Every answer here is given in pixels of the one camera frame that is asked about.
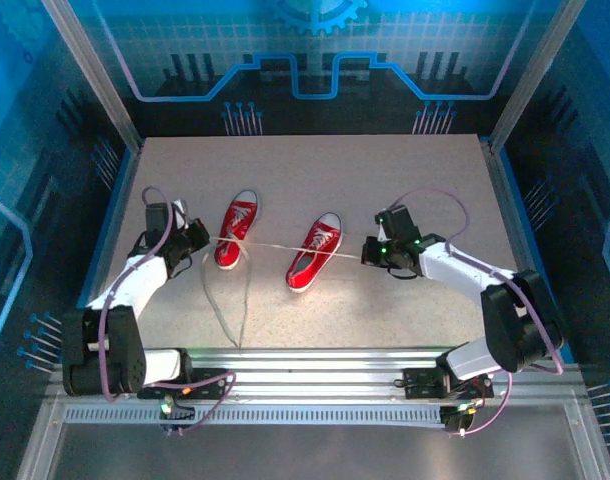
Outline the aluminium rail frame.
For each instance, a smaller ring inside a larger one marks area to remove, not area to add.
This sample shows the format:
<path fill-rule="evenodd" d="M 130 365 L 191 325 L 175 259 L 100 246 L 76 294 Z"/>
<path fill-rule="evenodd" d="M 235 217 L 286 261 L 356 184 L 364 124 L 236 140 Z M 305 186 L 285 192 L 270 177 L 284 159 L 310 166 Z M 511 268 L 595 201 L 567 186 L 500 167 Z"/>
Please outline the aluminium rail frame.
<path fill-rule="evenodd" d="M 243 405 L 400 405 L 394 386 L 405 368 L 435 366 L 438 348 L 189 349 L 194 367 L 226 368 L 236 382 L 226 403 Z M 587 403 L 576 364 L 560 376 L 526 369 L 513 375 L 510 406 Z"/>

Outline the black controller module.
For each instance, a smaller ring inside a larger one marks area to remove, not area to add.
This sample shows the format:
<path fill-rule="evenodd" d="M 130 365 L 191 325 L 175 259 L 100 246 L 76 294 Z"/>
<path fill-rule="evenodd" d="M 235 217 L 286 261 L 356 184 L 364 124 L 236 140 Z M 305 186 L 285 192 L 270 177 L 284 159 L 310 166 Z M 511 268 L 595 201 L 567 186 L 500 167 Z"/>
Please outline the black controller module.
<path fill-rule="evenodd" d="M 176 397 L 166 395 L 161 401 L 159 410 L 160 427 L 168 437 L 174 434 L 182 436 L 183 430 L 187 427 L 186 424 L 183 424 L 183 421 L 194 419 L 195 409 L 181 405 Z"/>
<path fill-rule="evenodd" d="M 475 404 L 441 406 L 439 409 L 440 421 L 449 435 L 465 437 L 474 424 L 477 411 Z"/>

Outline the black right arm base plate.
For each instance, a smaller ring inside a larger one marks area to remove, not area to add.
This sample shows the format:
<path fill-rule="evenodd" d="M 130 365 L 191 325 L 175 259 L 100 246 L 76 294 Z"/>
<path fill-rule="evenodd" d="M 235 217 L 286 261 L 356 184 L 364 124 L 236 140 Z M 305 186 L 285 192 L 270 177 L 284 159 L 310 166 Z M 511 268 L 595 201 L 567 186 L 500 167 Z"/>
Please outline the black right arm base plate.
<path fill-rule="evenodd" d="M 411 399 L 483 400 L 494 397 L 491 379 L 479 375 L 469 380 L 459 380 L 442 367 L 407 368 L 402 377 L 393 382 Z"/>

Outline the grey metal front panel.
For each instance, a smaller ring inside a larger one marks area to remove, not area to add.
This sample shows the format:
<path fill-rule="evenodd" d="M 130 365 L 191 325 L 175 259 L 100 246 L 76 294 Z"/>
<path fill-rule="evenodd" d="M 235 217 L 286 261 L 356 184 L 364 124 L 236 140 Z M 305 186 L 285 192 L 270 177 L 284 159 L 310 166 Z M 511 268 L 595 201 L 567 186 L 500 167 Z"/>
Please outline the grey metal front panel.
<path fill-rule="evenodd" d="M 53 480 L 582 480 L 553 416 L 513 415 L 465 439 L 404 427 L 67 428 Z"/>

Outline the aluminium frame post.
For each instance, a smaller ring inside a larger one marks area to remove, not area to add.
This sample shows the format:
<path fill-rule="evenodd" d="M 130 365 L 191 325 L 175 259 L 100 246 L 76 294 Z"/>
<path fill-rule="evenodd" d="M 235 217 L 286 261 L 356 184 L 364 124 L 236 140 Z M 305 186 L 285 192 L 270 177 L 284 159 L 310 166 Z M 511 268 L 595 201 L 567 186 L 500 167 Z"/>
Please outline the aluminium frame post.
<path fill-rule="evenodd" d="M 142 139 L 69 0 L 40 0 L 127 149 L 141 152 Z"/>
<path fill-rule="evenodd" d="M 489 151 L 500 151 L 518 123 L 537 87 L 549 71 L 566 37 L 574 26 L 587 0 L 561 0 L 543 37 L 530 57 L 516 88 L 510 96 L 490 136 Z"/>

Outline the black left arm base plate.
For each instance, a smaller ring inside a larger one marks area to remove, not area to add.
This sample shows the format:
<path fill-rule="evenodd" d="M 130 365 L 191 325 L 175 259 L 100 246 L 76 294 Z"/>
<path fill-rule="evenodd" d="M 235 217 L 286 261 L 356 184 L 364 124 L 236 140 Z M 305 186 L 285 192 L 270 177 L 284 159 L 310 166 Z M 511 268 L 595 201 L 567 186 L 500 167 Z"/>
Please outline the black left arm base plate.
<path fill-rule="evenodd" d="M 224 368 L 195 368 L 190 372 L 184 372 L 176 379 L 165 380 L 165 383 L 173 385 L 186 385 L 209 380 L 227 372 Z M 137 393 L 137 398 L 141 400 L 163 400 L 166 396 L 171 396 L 175 400 L 218 400 L 225 392 L 227 379 L 221 379 L 214 383 L 183 389 L 171 389 L 162 387 L 144 387 Z"/>

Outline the aluminium table side rail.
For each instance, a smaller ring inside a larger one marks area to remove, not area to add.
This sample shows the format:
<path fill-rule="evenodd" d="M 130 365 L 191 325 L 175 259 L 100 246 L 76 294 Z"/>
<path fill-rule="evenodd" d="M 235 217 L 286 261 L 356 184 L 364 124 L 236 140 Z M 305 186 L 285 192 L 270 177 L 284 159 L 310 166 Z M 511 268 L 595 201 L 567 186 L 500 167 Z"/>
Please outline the aluminium table side rail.
<path fill-rule="evenodd" d="M 500 152 L 499 156 L 493 156 L 489 140 L 486 136 L 481 137 L 481 148 L 519 269 L 506 289 L 510 298 L 518 302 L 523 298 L 529 301 L 526 312 L 516 313 L 503 323 L 503 328 L 519 341 L 521 368 L 560 374 L 566 364 L 573 362 L 565 340 L 566 325 L 544 273 L 507 155 Z"/>
<path fill-rule="evenodd" d="M 127 151 L 124 154 L 80 293 L 73 306 L 61 316 L 65 327 L 65 333 L 62 335 L 63 346 L 67 343 L 71 320 L 76 320 L 82 308 L 104 289 L 138 167 L 138 158 L 138 153 Z"/>

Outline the red canvas sneaker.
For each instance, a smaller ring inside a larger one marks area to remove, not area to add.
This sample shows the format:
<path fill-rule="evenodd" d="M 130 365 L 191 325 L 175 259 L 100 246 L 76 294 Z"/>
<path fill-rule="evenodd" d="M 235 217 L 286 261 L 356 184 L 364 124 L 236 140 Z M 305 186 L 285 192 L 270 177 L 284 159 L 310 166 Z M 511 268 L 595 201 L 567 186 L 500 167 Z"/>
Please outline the red canvas sneaker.
<path fill-rule="evenodd" d="M 228 206 L 219 237 L 236 236 L 244 240 L 253 225 L 259 210 L 258 196 L 253 190 L 241 191 Z M 233 243 L 217 242 L 214 260 L 221 270 L 236 267 L 241 249 Z"/>
<path fill-rule="evenodd" d="M 330 245 L 325 247 L 325 250 L 335 250 L 339 238 L 343 238 L 340 216 L 334 212 L 326 212 L 320 216 L 312 224 L 301 246 L 305 246 L 306 243 L 309 243 L 313 239 L 317 229 L 334 235 L 334 240 Z M 332 257 L 325 255 L 297 252 L 286 272 L 285 280 L 288 288 L 294 293 L 303 293 L 306 291 L 313 284 L 316 277 L 331 258 Z"/>

